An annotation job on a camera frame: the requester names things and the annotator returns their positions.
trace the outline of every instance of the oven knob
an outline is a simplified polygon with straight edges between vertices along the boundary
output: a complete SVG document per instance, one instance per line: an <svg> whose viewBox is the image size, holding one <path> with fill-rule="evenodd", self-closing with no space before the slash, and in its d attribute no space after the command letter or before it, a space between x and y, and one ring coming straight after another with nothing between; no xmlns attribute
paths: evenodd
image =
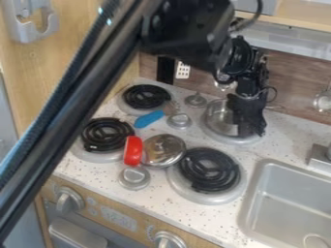
<svg viewBox="0 0 331 248"><path fill-rule="evenodd" d="M83 198L68 187L60 188L58 196L56 211L63 215L72 211L79 212L85 207Z"/></svg>
<svg viewBox="0 0 331 248"><path fill-rule="evenodd" d="M157 232L154 242L156 248L187 248L183 239L167 231Z"/></svg>

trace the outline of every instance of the red object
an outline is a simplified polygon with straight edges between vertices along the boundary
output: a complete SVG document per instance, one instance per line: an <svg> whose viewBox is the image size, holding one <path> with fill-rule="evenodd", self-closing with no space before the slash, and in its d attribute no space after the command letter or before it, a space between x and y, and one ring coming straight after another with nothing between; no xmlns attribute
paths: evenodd
<svg viewBox="0 0 331 248"><path fill-rule="evenodd" d="M137 167L140 164L143 144L141 138L137 136L128 136L124 148L124 164L131 167Z"/></svg>

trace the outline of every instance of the faucet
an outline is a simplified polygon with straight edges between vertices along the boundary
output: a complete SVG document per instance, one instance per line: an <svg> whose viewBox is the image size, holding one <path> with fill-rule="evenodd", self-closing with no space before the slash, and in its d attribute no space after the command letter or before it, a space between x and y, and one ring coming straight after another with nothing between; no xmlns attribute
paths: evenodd
<svg viewBox="0 0 331 248"><path fill-rule="evenodd" d="M331 143L328 147L314 144L308 166L331 173Z"/></svg>

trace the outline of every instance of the power outlet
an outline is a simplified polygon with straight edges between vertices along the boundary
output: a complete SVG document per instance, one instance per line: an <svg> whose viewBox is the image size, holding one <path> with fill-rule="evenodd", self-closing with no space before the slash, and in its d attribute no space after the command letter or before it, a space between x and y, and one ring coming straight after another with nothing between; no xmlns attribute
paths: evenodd
<svg viewBox="0 0 331 248"><path fill-rule="evenodd" d="M179 61L177 65L176 78L177 79L187 79L190 77L191 66L185 65L183 62Z"/></svg>

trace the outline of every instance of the wooden cabinet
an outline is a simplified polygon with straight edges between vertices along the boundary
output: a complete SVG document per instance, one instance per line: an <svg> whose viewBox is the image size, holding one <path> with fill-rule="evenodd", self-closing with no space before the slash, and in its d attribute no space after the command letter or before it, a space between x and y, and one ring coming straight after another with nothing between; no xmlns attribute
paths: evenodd
<svg viewBox="0 0 331 248"><path fill-rule="evenodd" d="M36 118L63 76L97 16L100 2L102 0L52 0L60 20L59 31L28 45L15 43L10 39L0 8L0 69L3 71L19 135L22 135ZM138 75L139 63L136 57L108 98ZM43 227L46 247L50 248L51 242L40 196L36 198L36 207Z"/></svg>
<svg viewBox="0 0 331 248"><path fill-rule="evenodd" d="M315 3L309 0L283 0L273 16L262 15L259 20L331 32L331 4ZM236 12L237 17L251 18L253 14Z"/></svg>

